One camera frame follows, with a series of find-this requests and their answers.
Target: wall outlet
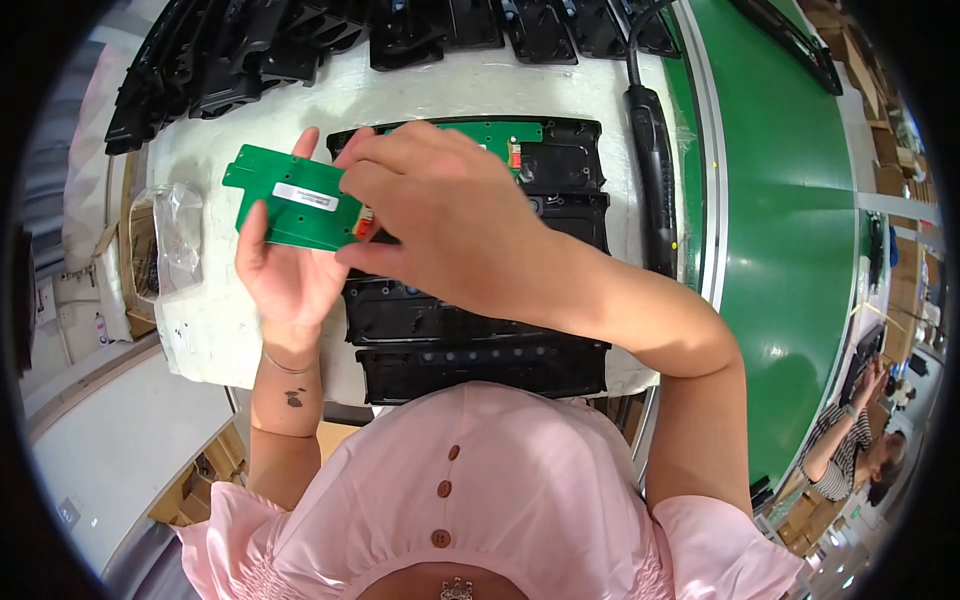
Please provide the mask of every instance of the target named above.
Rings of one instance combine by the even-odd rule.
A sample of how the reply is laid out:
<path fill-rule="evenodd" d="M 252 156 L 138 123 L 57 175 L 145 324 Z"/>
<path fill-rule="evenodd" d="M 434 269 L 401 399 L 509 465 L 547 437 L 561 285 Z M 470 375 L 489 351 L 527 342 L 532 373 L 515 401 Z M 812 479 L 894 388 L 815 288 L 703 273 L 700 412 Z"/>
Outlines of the wall outlet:
<path fill-rule="evenodd" d="M 77 322 L 73 316 L 73 306 L 61 306 L 60 307 L 60 327 L 64 329 L 69 329 L 75 324 L 77 324 Z"/>
<path fill-rule="evenodd" d="M 36 326 L 50 323 L 57 317 L 54 300 L 54 279 L 45 277 L 36 283 Z"/>

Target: rubber button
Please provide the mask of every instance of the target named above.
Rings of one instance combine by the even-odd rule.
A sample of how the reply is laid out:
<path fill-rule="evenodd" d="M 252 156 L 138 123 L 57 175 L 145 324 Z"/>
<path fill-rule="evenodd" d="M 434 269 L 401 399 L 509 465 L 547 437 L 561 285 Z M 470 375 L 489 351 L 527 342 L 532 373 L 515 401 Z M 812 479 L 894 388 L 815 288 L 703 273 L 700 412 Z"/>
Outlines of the rubber button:
<path fill-rule="evenodd" d="M 450 532 L 444 529 L 438 529 L 430 535 L 430 541 L 438 548 L 446 548 L 450 545 Z"/>

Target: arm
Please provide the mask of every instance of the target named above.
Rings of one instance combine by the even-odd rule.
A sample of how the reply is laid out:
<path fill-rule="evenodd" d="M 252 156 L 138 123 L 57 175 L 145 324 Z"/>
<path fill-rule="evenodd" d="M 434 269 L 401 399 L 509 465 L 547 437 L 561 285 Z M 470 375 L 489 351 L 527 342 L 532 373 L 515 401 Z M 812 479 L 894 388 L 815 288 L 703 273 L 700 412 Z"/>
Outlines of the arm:
<path fill-rule="evenodd" d="M 885 383 L 883 365 L 879 358 L 875 358 L 864 370 L 863 377 L 851 398 L 851 406 L 857 415 L 866 408 L 877 388 Z M 830 459 L 854 425 L 856 425 L 856 419 L 844 410 L 840 419 L 806 452 L 801 467 L 810 481 L 818 483 L 824 478 L 829 470 Z"/>
<path fill-rule="evenodd" d="M 338 260 L 472 312 L 624 347 L 663 373 L 651 508 L 700 494 L 752 513 L 743 361 L 708 304 L 548 229 L 503 163 L 457 132 L 409 123 L 358 144 L 355 156 L 341 188 L 401 245 L 351 245 Z"/>
<path fill-rule="evenodd" d="M 726 324 L 680 283 L 563 238 L 569 248 L 558 254 L 581 255 L 585 261 L 577 278 L 596 295 L 585 306 L 602 310 L 581 308 L 579 314 L 587 315 L 584 324 L 570 314 L 552 325 L 566 324 L 564 330 L 573 325 L 575 333 L 617 344 L 661 373 L 660 411 L 646 475 L 650 510 L 667 498 L 702 495 L 752 516 L 746 377 Z"/>
<path fill-rule="evenodd" d="M 801 467 L 811 482 L 817 483 L 824 478 L 824 475 L 827 474 L 830 459 L 855 424 L 856 419 L 844 410 L 840 419 L 824 432 L 824 435 L 820 436 L 820 439 L 806 452 Z"/>
<path fill-rule="evenodd" d="M 248 487 L 293 510 L 320 469 L 317 427 L 324 413 L 320 331 L 263 324 L 253 384 Z M 303 373 L 288 373 L 307 369 Z"/>
<path fill-rule="evenodd" d="M 319 132 L 308 129 L 293 154 L 310 158 Z M 352 147 L 335 166 L 353 164 Z M 248 488 L 293 510 L 320 468 L 317 426 L 324 413 L 321 323 L 340 296 L 348 268 L 332 252 L 264 243 L 267 207 L 255 203 L 237 241 L 236 271 L 263 317 L 263 349 L 253 382 Z"/>

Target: woman's right hand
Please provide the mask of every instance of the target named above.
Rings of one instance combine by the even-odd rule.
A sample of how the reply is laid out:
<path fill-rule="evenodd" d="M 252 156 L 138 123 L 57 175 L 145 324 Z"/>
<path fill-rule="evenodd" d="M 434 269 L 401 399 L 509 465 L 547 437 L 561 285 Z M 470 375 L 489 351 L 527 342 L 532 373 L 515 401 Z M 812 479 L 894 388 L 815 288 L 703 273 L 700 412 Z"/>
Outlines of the woman's right hand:
<path fill-rule="evenodd" d="M 856 392 L 853 394 L 851 404 L 856 412 L 862 411 L 870 402 L 870 398 L 876 395 L 876 389 L 886 385 L 887 373 L 883 369 L 883 363 L 879 357 L 874 357 L 863 370 L 859 384 L 856 386 Z"/>
<path fill-rule="evenodd" d="M 559 240 L 503 161 L 455 130 L 412 121 L 361 141 L 353 157 L 341 189 L 401 244 L 346 246 L 337 260 L 351 267 L 471 312 L 531 322 L 544 286 L 556 284 L 551 263 L 568 254 L 560 245 L 590 250 Z"/>

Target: pink blouse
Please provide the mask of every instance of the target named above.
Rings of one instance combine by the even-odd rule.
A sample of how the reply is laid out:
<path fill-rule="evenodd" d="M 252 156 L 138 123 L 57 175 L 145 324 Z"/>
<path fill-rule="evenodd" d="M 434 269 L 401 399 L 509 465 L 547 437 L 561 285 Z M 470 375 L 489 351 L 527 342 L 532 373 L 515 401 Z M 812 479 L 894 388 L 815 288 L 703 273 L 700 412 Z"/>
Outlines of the pink blouse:
<path fill-rule="evenodd" d="M 418 563 L 506 577 L 530 600 L 776 599 L 802 561 L 733 506 L 664 500 L 582 400 L 487 383 L 425 396 L 344 440 L 293 512 L 229 483 L 179 530 L 203 598 L 352 599 Z"/>

